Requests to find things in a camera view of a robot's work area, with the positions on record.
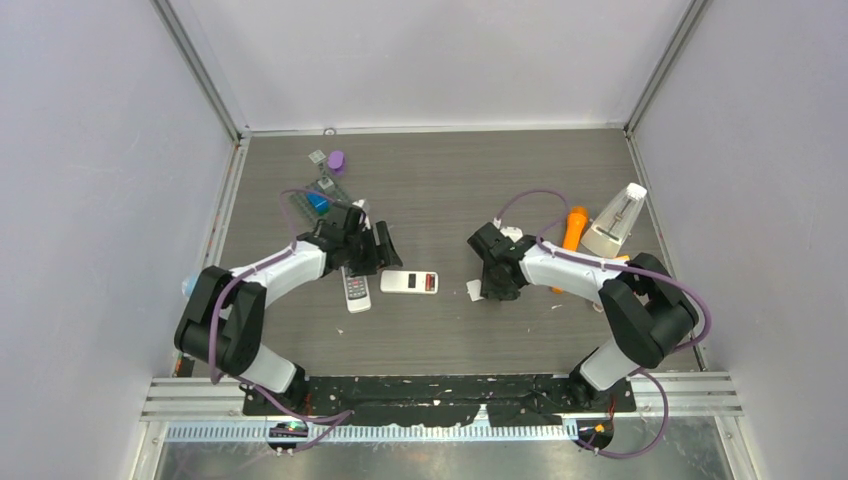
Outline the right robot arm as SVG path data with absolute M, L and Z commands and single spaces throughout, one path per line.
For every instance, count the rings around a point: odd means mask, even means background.
M 611 387 L 638 369 L 653 369 L 700 323 L 693 296 L 653 255 L 630 261 L 569 252 L 532 235 L 507 237 L 486 223 L 467 240 L 482 261 L 480 295 L 514 301 L 527 286 L 552 287 L 602 306 L 611 338 L 570 373 L 571 397 L 596 410 Z

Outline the white remote control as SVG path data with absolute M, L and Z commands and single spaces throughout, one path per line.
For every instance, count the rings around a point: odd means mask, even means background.
M 372 302 L 367 276 L 353 276 L 347 268 L 341 269 L 346 308 L 351 314 L 363 313 L 371 309 Z

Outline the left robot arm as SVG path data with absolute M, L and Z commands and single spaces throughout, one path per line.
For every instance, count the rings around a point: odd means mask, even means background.
M 307 398 L 301 382 L 305 370 L 263 344 L 267 307 L 334 271 L 370 276 L 401 263 L 386 222 L 370 221 L 358 205 L 334 203 L 312 230 L 283 250 L 231 270 L 203 269 L 176 328 L 175 347 L 267 390 L 280 412 L 296 413 Z

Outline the red and white remote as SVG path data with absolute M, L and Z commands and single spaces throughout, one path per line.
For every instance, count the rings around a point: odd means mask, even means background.
M 387 294 L 435 295 L 425 291 L 425 276 L 429 271 L 385 270 L 380 277 L 380 291 Z

